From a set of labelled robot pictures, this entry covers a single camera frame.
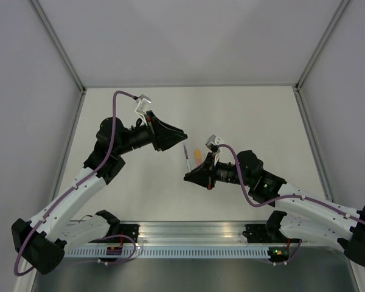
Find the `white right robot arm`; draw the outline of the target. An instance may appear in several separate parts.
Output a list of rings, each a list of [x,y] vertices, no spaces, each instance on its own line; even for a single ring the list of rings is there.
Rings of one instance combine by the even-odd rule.
[[[209,152],[201,165],[184,175],[184,180],[208,190],[217,182],[238,184],[252,207],[274,208],[265,224],[265,234],[271,241],[320,243],[365,267],[365,206],[356,209],[314,198],[267,172],[251,150],[234,157],[235,163],[223,163]]]

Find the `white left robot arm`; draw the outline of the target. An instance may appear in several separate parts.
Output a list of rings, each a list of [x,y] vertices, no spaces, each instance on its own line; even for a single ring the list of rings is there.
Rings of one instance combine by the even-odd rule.
[[[125,128],[116,116],[106,118],[96,134],[96,144],[71,185],[29,220],[17,219],[12,227],[16,276],[21,260],[41,274],[53,271],[66,253],[93,241],[114,242],[119,237],[120,220],[106,210],[90,219],[68,226],[72,217],[122,170],[122,155],[151,144],[156,151],[166,151],[186,140],[179,128],[159,120],[152,111],[144,114],[144,124]]]

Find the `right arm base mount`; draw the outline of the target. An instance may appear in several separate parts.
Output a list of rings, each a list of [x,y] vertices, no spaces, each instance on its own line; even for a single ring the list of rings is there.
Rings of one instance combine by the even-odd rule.
[[[286,237],[279,229],[267,229],[266,224],[263,223],[246,224],[242,234],[248,243],[287,244],[289,240],[290,243],[299,243],[300,241],[299,238]]]

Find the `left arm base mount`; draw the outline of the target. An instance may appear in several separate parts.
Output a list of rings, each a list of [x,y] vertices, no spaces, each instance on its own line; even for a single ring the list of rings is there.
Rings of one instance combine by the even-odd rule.
[[[139,224],[131,224],[131,223],[121,223],[120,220],[113,215],[112,213],[101,210],[96,213],[96,215],[104,218],[107,223],[109,224],[109,229],[104,237],[102,237],[99,240],[96,240],[96,242],[99,243],[130,243],[129,239],[125,237],[114,237],[111,238],[112,235],[126,235],[134,240],[134,242],[137,242],[137,238],[139,236]]]

